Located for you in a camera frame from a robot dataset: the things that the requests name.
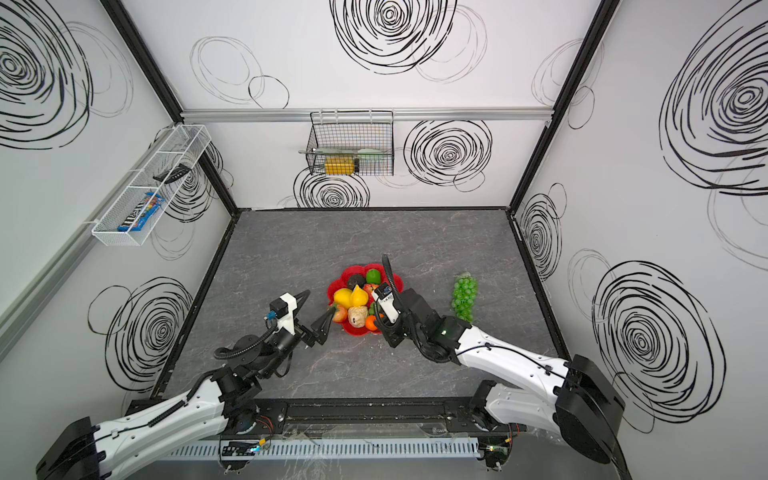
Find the small yellow fake fruit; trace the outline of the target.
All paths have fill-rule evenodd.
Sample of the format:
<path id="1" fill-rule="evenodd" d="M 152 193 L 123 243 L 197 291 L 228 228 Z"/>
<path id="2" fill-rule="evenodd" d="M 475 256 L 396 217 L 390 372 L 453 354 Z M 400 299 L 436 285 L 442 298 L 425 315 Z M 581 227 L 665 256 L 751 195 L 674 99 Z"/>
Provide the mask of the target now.
<path id="1" fill-rule="evenodd" d="M 350 305 L 352 307 L 367 307 L 369 294 L 359 285 L 356 285 L 350 294 Z"/>

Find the black fake avocado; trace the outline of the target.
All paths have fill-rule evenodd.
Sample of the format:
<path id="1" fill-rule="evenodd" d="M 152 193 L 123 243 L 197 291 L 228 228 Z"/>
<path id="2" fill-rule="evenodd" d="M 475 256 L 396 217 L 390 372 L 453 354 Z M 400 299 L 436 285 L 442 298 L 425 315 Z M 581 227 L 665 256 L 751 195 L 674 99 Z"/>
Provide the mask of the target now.
<path id="1" fill-rule="evenodd" d="M 353 274 L 347 280 L 347 288 L 351 291 L 354 291 L 357 287 L 363 289 L 366 283 L 366 277 L 363 274 Z"/>

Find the orange fake tomato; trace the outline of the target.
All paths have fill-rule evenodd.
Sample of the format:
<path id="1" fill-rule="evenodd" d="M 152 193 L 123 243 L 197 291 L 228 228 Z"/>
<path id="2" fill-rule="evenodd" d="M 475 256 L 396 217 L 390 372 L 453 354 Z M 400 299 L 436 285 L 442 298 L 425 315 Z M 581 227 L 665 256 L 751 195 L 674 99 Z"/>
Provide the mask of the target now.
<path id="1" fill-rule="evenodd" d="M 371 332 L 377 332 L 377 331 L 378 331 L 378 327 L 377 327 L 377 325 L 376 325 L 376 323 L 375 323 L 376 319 L 377 319 L 377 317 L 376 317 L 376 316 L 374 316 L 374 315 L 369 315 L 369 316 L 366 318 L 366 320 L 365 320 L 365 327 L 366 327 L 366 328 L 367 328 L 369 331 L 371 331 Z"/>

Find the green fake lime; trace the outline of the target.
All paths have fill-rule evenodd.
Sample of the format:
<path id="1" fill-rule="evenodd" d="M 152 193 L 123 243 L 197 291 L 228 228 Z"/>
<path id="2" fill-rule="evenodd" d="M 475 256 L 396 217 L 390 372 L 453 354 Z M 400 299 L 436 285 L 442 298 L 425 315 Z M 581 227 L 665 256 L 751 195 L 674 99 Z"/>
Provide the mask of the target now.
<path id="1" fill-rule="evenodd" d="M 366 272 L 366 282 L 371 285 L 380 285 L 382 283 L 382 274 L 378 269 L 372 268 Z"/>

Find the fake red strawberry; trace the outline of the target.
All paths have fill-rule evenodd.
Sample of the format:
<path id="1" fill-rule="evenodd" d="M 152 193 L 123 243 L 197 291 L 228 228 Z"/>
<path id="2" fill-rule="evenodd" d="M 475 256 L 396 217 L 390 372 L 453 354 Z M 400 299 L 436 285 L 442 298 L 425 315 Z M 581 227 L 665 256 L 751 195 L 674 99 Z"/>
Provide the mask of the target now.
<path id="1" fill-rule="evenodd" d="M 332 321 L 334 323 L 344 323 L 347 321 L 347 317 L 348 317 L 348 309 L 343 305 L 335 304 Z"/>

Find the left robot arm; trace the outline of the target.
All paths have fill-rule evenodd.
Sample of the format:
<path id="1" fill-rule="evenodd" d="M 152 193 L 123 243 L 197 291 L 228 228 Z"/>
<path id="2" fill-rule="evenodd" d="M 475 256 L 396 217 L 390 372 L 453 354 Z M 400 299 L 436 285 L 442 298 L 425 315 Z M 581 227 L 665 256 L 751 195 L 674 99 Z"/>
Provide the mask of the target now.
<path id="1" fill-rule="evenodd" d="M 266 330 L 217 348 L 219 367 L 200 374 L 184 393 L 124 417 L 68 425 L 35 468 L 39 479 L 126 479 L 143 467 L 229 428 L 250 429 L 261 419 L 254 404 L 261 381 L 283 377 L 299 344 L 327 340 L 336 308 L 311 325 L 298 318 L 310 293 L 286 293 L 270 304 Z"/>

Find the fake red apple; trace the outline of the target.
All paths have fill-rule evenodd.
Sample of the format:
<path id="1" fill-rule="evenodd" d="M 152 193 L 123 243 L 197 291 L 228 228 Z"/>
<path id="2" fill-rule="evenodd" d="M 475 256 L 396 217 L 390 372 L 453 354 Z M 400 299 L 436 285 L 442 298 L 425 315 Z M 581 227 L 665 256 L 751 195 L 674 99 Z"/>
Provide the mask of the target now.
<path id="1" fill-rule="evenodd" d="M 374 292 L 378 288 L 377 284 L 365 284 L 363 289 L 368 294 L 369 300 L 374 300 Z"/>

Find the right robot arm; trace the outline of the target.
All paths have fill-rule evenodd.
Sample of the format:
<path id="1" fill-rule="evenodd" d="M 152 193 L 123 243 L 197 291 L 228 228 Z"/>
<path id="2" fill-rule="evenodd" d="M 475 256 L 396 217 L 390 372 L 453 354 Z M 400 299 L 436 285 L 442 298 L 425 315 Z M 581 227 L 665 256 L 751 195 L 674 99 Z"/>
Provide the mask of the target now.
<path id="1" fill-rule="evenodd" d="M 582 456 L 625 465 L 618 440 L 625 402 L 590 359 L 548 357 L 497 339 L 469 322 L 439 314 L 414 290 L 381 285 L 375 324 L 391 347 L 410 340 L 427 360 L 489 373 L 498 383 L 482 395 L 482 415 L 559 435 Z"/>

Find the yellow fake lemon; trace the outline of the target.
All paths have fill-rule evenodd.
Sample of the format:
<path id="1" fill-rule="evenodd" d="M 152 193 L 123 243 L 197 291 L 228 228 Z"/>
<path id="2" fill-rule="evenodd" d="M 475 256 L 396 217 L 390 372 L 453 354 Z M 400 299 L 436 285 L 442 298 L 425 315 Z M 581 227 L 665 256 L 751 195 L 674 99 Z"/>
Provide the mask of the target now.
<path id="1" fill-rule="evenodd" d="M 340 288 L 333 294 L 333 302 L 348 309 L 353 306 L 352 291 L 348 288 Z"/>

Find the green fake grape bunch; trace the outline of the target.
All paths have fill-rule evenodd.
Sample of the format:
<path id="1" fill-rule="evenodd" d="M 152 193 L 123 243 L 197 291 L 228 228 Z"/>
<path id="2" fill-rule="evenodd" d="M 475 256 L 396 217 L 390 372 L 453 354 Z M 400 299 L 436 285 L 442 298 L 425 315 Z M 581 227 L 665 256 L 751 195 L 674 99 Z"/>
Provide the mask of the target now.
<path id="1" fill-rule="evenodd" d="M 478 281 L 469 272 L 459 274 L 454 282 L 451 308 L 456 317 L 472 323 L 473 309 L 478 294 Z"/>

